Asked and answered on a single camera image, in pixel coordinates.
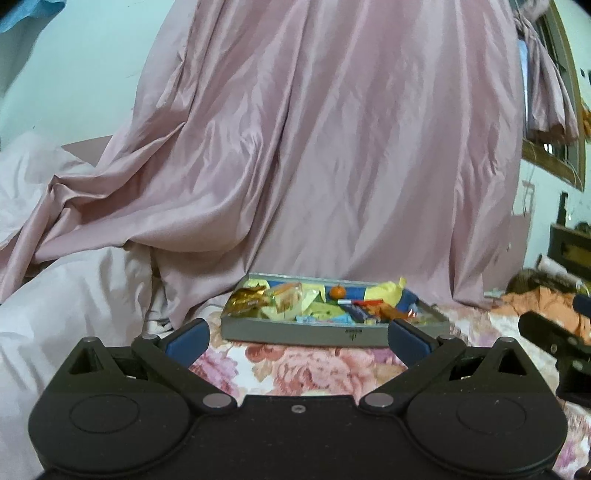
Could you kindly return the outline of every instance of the gray tray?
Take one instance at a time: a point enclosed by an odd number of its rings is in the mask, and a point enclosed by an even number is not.
[[[348,280],[327,280],[324,278],[289,277],[250,273],[236,286],[236,290],[250,279],[302,282],[323,284],[326,286],[342,285],[344,287],[372,287],[377,283]],[[436,338],[438,335],[449,335],[449,319],[419,300],[417,302],[419,324],[414,324],[424,333]],[[222,337],[226,340],[238,340],[252,343],[276,343],[280,345],[302,346],[333,346],[377,348],[388,346],[388,325],[323,325],[301,324],[296,322],[278,322],[276,320],[222,316]]]

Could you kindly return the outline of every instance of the floral bedspread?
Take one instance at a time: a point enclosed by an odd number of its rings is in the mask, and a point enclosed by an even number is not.
[[[500,336],[512,336],[533,360],[553,390],[558,386],[554,359],[523,339],[517,317],[491,315],[468,307],[441,309],[454,334],[468,345],[492,346]],[[210,346],[191,370],[241,403],[251,395],[352,395],[357,401],[406,370],[388,349],[305,348],[228,342],[220,334],[220,311],[206,316]],[[591,412],[560,401],[569,422],[569,435],[554,466],[563,478],[587,464]]]

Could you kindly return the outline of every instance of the window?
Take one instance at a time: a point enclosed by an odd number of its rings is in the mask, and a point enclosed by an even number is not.
[[[513,9],[517,9],[524,2],[525,0],[509,0]],[[534,27],[554,64],[557,66],[569,93],[573,109],[579,119],[580,138],[570,145],[552,145],[532,143],[526,140],[524,135],[522,157],[570,183],[575,188],[583,190],[585,183],[585,143],[581,129],[582,102],[579,92],[579,82],[569,42],[554,2],[551,2],[548,11],[538,19]],[[527,46],[522,40],[519,40],[519,53],[521,56],[521,68],[524,74],[525,116],[527,117]]]

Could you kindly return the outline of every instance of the wire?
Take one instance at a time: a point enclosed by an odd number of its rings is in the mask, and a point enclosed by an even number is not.
[[[527,215],[527,205],[525,204],[525,200],[527,198],[527,194],[530,191],[530,185],[531,185],[531,181],[534,179],[534,173],[535,173],[535,165],[538,163],[538,157],[535,154],[535,148],[532,148],[532,151],[534,152],[534,164],[531,166],[531,174],[530,174],[530,178],[527,181],[527,185],[525,186],[526,190],[523,194],[523,216]]]
[[[581,177],[579,177],[579,174],[577,173],[575,167],[573,166],[573,164],[567,160],[564,161],[564,163],[566,163],[566,166],[568,168],[571,169],[571,171],[573,172],[574,175],[574,188],[577,188],[577,180],[579,181],[579,184],[581,185],[581,190],[584,189],[584,185],[583,185],[583,180],[581,180]]]

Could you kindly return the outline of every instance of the small orange fruit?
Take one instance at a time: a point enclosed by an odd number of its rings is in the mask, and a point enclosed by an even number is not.
[[[333,300],[342,300],[347,296],[347,291],[345,290],[345,287],[337,285],[336,287],[332,287],[330,289],[329,295]]]

